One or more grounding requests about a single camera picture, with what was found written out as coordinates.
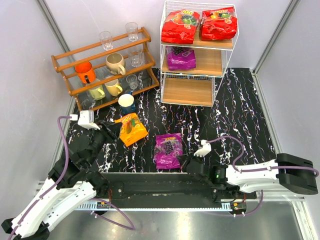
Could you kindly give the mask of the orange candy bag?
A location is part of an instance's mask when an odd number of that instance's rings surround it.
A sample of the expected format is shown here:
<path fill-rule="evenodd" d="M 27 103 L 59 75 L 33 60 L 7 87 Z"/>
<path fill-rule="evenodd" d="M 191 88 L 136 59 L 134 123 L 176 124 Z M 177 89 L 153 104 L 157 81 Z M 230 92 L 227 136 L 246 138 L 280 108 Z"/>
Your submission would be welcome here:
<path fill-rule="evenodd" d="M 116 124 L 122 124 L 119 138 L 126 147 L 133 145 L 148 135 L 147 129 L 142 124 L 135 112 L 129 113 L 120 119 L 116 119 L 114 122 Z"/>

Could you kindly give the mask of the purple candy bag front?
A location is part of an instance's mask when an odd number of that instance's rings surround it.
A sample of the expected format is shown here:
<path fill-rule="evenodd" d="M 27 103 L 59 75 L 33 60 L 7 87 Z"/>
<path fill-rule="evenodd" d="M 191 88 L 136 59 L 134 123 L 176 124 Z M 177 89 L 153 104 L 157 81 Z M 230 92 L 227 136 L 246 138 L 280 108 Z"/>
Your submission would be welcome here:
<path fill-rule="evenodd" d="M 183 154 L 181 133 L 163 134 L 155 137 L 154 161 L 157 170 L 179 169 L 178 156 Z"/>

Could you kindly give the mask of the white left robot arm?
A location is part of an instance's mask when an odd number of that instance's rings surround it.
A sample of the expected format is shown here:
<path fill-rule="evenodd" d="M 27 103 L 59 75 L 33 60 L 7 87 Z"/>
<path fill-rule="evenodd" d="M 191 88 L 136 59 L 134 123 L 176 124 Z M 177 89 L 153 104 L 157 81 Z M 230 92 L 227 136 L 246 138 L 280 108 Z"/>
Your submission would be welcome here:
<path fill-rule="evenodd" d="M 65 155 L 49 171 L 43 187 L 16 217 L 5 219 L 1 227 L 14 240 L 46 240 L 50 232 L 71 212 L 86 201 L 96 199 L 112 206 L 110 199 L 119 198 L 122 181 L 109 181 L 98 171 L 91 171 L 104 144 L 118 137 L 108 125 L 89 123 L 89 135 L 69 146 L 62 132 Z"/>

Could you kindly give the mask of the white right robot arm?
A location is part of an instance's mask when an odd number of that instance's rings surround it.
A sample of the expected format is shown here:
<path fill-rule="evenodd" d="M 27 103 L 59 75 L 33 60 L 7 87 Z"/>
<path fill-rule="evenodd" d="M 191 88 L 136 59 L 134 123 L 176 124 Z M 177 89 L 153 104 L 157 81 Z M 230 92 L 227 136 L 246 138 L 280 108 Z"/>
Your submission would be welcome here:
<path fill-rule="evenodd" d="M 287 153 L 256 165 L 207 166 L 197 156 L 190 156 L 184 170 L 211 188 L 251 194 L 256 191 L 287 189 L 298 195 L 317 195 L 319 172 L 313 162 Z"/>

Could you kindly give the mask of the purple candy bag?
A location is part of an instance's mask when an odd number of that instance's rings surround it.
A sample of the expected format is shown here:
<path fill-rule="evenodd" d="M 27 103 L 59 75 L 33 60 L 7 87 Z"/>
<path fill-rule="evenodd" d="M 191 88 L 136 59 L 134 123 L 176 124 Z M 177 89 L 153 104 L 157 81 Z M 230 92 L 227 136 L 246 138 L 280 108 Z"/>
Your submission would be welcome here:
<path fill-rule="evenodd" d="M 195 51 L 190 47 L 167 46 L 167 66 L 170 71 L 196 68 Z"/>
<path fill-rule="evenodd" d="M 179 169 L 178 156 L 183 154 L 181 133 L 163 134 L 155 137 L 154 161 L 157 170 Z"/>

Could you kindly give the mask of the purple candy bag back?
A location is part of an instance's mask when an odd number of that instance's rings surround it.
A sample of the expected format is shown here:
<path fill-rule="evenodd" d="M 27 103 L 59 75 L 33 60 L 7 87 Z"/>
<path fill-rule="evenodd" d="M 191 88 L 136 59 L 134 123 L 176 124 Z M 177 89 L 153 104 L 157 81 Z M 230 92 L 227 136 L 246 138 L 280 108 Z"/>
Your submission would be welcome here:
<path fill-rule="evenodd" d="M 190 47 L 167 46 L 167 66 L 170 71 L 196 68 L 195 51 Z"/>

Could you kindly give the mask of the red candy bag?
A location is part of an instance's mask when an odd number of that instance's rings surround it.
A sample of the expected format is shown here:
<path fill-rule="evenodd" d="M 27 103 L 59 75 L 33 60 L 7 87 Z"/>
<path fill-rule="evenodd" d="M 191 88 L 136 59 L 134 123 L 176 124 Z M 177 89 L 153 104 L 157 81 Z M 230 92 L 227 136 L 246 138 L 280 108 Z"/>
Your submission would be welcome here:
<path fill-rule="evenodd" d="M 188 9 L 171 12 L 161 30 L 161 41 L 171 44 L 193 44 L 200 14 Z"/>
<path fill-rule="evenodd" d="M 233 6 L 202 12 L 200 39 L 222 41 L 232 39 L 238 31 L 238 18 Z"/>

